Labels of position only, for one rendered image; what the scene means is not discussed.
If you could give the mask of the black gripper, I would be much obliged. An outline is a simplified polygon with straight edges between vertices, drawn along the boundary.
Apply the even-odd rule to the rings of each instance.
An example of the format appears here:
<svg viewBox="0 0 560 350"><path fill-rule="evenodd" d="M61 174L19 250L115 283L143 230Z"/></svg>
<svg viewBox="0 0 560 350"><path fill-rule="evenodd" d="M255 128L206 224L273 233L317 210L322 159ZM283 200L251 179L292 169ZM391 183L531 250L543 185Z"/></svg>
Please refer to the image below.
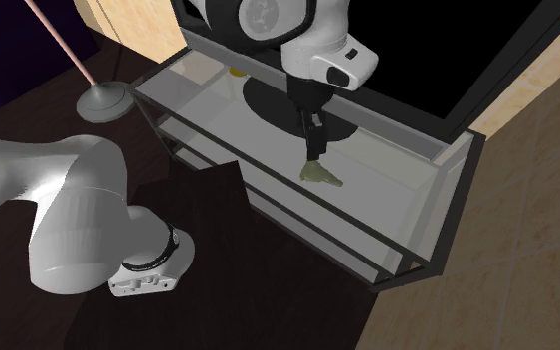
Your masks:
<svg viewBox="0 0 560 350"><path fill-rule="evenodd" d="M334 86L316 80L286 77L288 99L299 110L300 127L307 138L307 160L317 161L326 152L328 129L323 107L334 96Z"/></svg>

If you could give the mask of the olive green figure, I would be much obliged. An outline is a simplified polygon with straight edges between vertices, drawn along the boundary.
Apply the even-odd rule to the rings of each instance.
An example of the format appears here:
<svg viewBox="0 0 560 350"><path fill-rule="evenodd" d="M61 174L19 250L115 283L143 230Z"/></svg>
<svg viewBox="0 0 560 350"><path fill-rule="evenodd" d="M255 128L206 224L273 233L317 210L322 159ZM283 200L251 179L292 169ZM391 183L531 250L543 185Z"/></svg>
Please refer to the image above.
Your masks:
<svg viewBox="0 0 560 350"><path fill-rule="evenodd" d="M306 161L299 173L301 181L314 183L327 183L336 187L342 187L343 182L324 168L317 160Z"/></svg>

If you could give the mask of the pink floor lamp grey base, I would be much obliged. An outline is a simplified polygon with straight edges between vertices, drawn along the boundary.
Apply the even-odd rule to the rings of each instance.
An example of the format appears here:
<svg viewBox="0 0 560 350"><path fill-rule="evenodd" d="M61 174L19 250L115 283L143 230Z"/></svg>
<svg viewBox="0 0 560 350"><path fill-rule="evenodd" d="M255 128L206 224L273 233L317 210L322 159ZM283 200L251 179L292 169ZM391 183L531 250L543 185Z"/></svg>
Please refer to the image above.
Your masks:
<svg viewBox="0 0 560 350"><path fill-rule="evenodd" d="M90 84L90 88L77 101L76 110L78 115L90 123L107 123L129 113L135 105L135 100L129 91L128 84L123 82L98 82L34 0L24 0L24 2Z"/></svg>

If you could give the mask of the glass television stand black frame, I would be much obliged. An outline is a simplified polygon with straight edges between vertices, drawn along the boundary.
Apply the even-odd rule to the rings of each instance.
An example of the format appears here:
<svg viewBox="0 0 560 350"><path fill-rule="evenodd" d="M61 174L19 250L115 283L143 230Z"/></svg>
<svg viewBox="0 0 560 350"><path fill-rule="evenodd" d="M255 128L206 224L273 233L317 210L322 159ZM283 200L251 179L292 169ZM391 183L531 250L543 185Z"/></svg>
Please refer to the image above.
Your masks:
<svg viewBox="0 0 560 350"><path fill-rule="evenodd" d="M341 185L303 181L305 142L283 88L238 78L183 50L139 79L156 128L175 157L204 169L239 165L252 207L373 291L444 272L484 139L406 150L345 121L330 121L324 163Z"/></svg>

